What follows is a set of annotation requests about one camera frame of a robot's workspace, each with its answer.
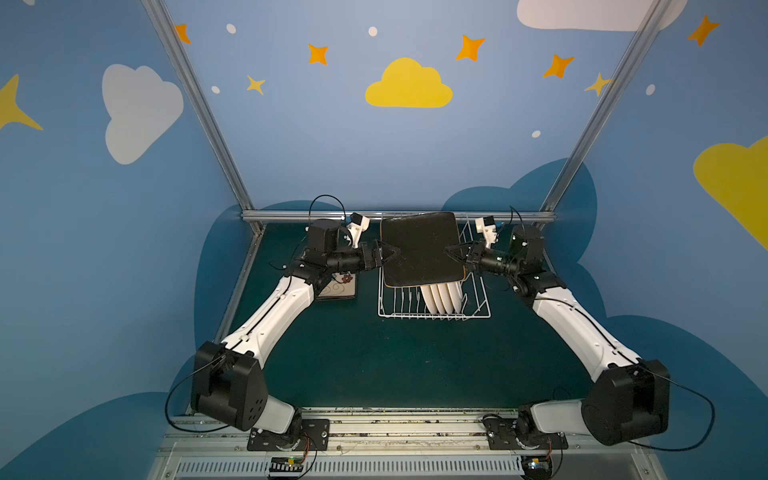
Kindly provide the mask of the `square floral plate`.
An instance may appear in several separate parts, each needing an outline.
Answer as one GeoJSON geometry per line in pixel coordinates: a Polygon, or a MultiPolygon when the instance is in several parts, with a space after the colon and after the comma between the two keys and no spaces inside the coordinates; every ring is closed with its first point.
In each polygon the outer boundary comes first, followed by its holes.
{"type": "Polygon", "coordinates": [[[380,240],[401,249],[401,256],[382,267],[388,287],[417,287],[462,281],[464,265],[451,260],[445,247],[460,244],[452,212],[432,212],[383,220],[380,240]]]}
{"type": "Polygon", "coordinates": [[[321,301],[353,299],[356,296],[356,286],[357,275],[355,273],[334,273],[317,299],[321,301]]]}

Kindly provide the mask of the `white round plate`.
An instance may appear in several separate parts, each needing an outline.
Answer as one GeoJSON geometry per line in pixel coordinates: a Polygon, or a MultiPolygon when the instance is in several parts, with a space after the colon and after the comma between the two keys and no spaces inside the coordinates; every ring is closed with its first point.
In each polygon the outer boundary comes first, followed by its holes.
{"type": "Polygon", "coordinates": [[[438,285],[438,290],[441,297],[441,303],[447,315],[452,315],[455,312],[451,290],[447,283],[441,283],[438,285]]]}
{"type": "Polygon", "coordinates": [[[430,289],[431,289],[431,293],[432,293],[432,296],[433,296],[433,299],[434,299],[434,303],[435,303],[435,307],[437,309],[437,312],[440,315],[445,315],[447,313],[447,311],[446,311],[446,309],[444,307],[444,304],[442,302],[442,296],[441,296],[441,293],[440,293],[439,285],[438,284],[433,284],[433,285],[430,286],[430,289]]]}
{"type": "Polygon", "coordinates": [[[462,289],[462,282],[456,281],[447,284],[447,288],[450,295],[451,304],[455,314],[463,313],[464,293],[462,289]]]}
{"type": "Polygon", "coordinates": [[[437,315],[439,313],[437,304],[435,303],[434,296],[430,285],[422,285],[420,287],[421,296],[424,304],[430,315],[437,315]]]}

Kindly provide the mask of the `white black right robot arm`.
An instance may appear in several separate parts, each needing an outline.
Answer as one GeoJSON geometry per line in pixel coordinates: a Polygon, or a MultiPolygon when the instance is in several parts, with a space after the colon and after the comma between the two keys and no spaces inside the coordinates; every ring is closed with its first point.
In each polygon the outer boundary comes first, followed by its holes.
{"type": "Polygon", "coordinates": [[[494,228],[482,239],[449,246],[446,253],[469,270],[505,277],[518,297],[543,319],[581,361],[593,385],[587,396],[523,405],[514,423],[518,443],[538,447],[560,434],[589,435],[606,446],[663,433],[668,428],[670,375],[623,345],[579,304],[546,265],[536,227],[513,229],[507,251],[494,249],[494,228]]]}

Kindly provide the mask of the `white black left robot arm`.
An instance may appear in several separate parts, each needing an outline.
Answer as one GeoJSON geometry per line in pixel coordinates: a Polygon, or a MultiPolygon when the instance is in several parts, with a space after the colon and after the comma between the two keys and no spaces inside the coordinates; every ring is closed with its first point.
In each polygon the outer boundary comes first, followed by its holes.
{"type": "Polygon", "coordinates": [[[264,303],[221,342],[206,342],[197,350],[191,375],[193,411],[241,431],[262,430],[296,441],[302,434],[300,409],[269,394],[264,367],[293,321],[335,275],[382,265],[380,251],[360,240],[369,224],[357,212],[348,223],[310,222],[305,248],[285,267],[264,303]]]}

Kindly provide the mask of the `right small circuit board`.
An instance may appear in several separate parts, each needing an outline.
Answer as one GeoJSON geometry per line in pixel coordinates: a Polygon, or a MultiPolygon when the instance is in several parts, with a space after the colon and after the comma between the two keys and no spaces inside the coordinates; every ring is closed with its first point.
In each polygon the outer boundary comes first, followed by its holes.
{"type": "Polygon", "coordinates": [[[521,467],[524,480],[550,480],[553,475],[553,462],[549,457],[523,456],[521,467]]]}

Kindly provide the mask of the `small circuit board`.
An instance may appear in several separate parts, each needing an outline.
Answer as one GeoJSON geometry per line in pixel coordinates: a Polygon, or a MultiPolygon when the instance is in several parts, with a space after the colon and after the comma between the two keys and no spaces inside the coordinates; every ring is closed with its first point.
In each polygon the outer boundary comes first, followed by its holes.
{"type": "Polygon", "coordinates": [[[523,456],[521,467],[524,480],[550,480],[553,475],[553,462],[549,457],[523,456]]]}
{"type": "Polygon", "coordinates": [[[298,457],[273,456],[268,461],[267,478],[298,478],[304,474],[304,461],[298,457]]]}

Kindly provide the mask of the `left small circuit board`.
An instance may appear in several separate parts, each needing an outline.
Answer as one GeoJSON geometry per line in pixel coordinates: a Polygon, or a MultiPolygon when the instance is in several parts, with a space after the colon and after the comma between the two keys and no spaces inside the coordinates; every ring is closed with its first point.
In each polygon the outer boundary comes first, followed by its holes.
{"type": "Polygon", "coordinates": [[[298,457],[273,456],[268,461],[267,478],[298,478],[304,474],[304,461],[298,457]]]}

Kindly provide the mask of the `aluminium frame back bar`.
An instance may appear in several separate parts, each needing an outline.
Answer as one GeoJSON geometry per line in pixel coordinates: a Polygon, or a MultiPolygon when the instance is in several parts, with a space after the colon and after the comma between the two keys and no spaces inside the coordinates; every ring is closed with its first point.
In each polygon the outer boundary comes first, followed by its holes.
{"type": "MultiPolygon", "coordinates": [[[[381,221],[391,218],[404,216],[427,214],[427,211],[376,211],[359,210],[359,213],[368,217],[371,221],[381,221]]],[[[341,210],[313,210],[311,213],[305,210],[244,210],[241,218],[247,222],[298,222],[307,223],[309,220],[328,218],[341,220],[350,215],[350,212],[344,213],[341,210]]],[[[553,212],[515,212],[507,210],[504,212],[484,212],[484,211],[454,211],[457,219],[475,219],[486,216],[493,216],[496,221],[519,221],[525,223],[553,223],[556,220],[556,214],[553,212]]]]}

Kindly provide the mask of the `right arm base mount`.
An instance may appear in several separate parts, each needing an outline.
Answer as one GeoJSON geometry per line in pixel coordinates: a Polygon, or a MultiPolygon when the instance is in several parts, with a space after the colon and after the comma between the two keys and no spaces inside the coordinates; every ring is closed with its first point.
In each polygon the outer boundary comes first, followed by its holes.
{"type": "Polygon", "coordinates": [[[534,423],[530,410],[517,411],[514,418],[497,413],[482,416],[481,423],[491,450],[565,450],[568,442],[562,433],[544,433],[534,423]]]}

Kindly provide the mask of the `aluminium frame left post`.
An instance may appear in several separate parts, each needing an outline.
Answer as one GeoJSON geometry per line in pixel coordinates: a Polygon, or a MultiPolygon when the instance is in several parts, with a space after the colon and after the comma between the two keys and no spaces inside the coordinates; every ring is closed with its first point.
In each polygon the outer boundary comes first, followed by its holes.
{"type": "Polygon", "coordinates": [[[183,42],[180,40],[175,25],[172,23],[172,18],[165,2],[142,0],[141,3],[179,77],[212,151],[241,208],[241,218],[250,225],[255,235],[258,237],[262,236],[263,226],[261,223],[258,220],[246,220],[244,217],[245,213],[254,209],[253,202],[231,151],[226,145],[222,131],[214,118],[199,79],[185,51],[183,42]]]}

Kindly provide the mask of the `aluminium frame post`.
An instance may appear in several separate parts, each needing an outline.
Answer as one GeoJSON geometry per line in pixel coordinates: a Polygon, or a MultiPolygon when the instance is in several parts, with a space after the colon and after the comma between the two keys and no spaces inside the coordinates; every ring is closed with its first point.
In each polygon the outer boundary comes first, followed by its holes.
{"type": "Polygon", "coordinates": [[[250,225],[255,235],[258,237],[262,236],[263,226],[261,223],[258,220],[246,220],[244,217],[245,213],[254,209],[253,202],[231,151],[226,145],[222,131],[214,118],[199,79],[185,51],[183,42],[180,40],[175,25],[172,23],[172,18],[165,2],[142,0],[141,3],[179,77],[212,151],[241,208],[241,218],[250,225]]]}
{"type": "Polygon", "coordinates": [[[546,224],[556,221],[556,208],[561,203],[615,107],[619,104],[625,89],[662,30],[662,21],[672,4],[673,2],[670,0],[655,0],[650,3],[613,73],[612,81],[604,93],[600,95],[589,121],[545,196],[539,212],[533,215],[531,223],[536,227],[544,227],[546,224]]]}

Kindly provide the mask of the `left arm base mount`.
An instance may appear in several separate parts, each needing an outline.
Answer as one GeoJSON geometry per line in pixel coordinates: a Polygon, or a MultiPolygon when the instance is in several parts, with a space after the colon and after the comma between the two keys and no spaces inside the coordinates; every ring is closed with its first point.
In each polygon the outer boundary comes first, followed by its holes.
{"type": "Polygon", "coordinates": [[[328,419],[296,417],[285,433],[253,428],[249,434],[248,451],[326,451],[330,439],[328,419]]]}

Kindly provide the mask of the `aluminium frame right post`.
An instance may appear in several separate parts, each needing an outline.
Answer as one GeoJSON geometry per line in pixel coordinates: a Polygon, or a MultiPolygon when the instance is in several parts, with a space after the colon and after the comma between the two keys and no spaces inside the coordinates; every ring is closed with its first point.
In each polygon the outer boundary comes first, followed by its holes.
{"type": "Polygon", "coordinates": [[[613,73],[612,81],[604,93],[600,95],[589,121],[545,196],[539,212],[533,215],[531,223],[536,227],[544,227],[546,224],[556,221],[556,208],[561,203],[615,107],[619,104],[625,89],[662,30],[662,21],[672,4],[673,2],[670,0],[655,0],[650,3],[613,73]]]}

